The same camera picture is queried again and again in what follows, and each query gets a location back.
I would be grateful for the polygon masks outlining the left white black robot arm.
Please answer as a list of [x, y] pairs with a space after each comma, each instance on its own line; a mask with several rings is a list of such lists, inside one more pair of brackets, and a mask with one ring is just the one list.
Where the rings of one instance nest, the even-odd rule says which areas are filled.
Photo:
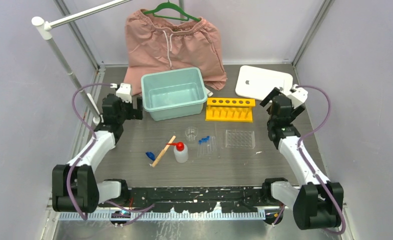
[[126, 120], [143, 119], [143, 100], [126, 102], [113, 93], [102, 100], [102, 119], [93, 127], [92, 137], [84, 149], [66, 164], [52, 170], [52, 208], [56, 212], [93, 213], [98, 205], [112, 201], [119, 207], [131, 198], [126, 180], [106, 179], [100, 183], [95, 171], [105, 155], [116, 147]]

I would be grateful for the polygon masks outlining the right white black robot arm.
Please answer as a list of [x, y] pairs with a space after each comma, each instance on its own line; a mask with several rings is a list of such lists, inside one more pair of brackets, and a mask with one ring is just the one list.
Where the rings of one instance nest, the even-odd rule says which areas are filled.
[[262, 191], [263, 201], [270, 206], [278, 201], [281, 211], [288, 207], [301, 230], [323, 229], [342, 235], [347, 228], [343, 214], [344, 189], [332, 182], [315, 164], [303, 140], [311, 135], [301, 135], [293, 121], [304, 110], [308, 98], [306, 85], [293, 85], [289, 91], [275, 87], [260, 103], [267, 107], [269, 119], [267, 133], [275, 148], [290, 165], [299, 188], [284, 178], [267, 178]]

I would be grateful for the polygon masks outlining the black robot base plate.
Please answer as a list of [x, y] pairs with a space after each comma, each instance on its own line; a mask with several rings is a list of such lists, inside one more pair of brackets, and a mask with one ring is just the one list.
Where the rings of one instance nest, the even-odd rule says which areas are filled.
[[211, 213], [219, 206], [222, 213], [252, 213], [258, 208], [279, 207], [262, 186], [216, 187], [133, 187], [126, 199], [112, 199], [126, 208], [144, 209], [153, 205], [153, 213]]

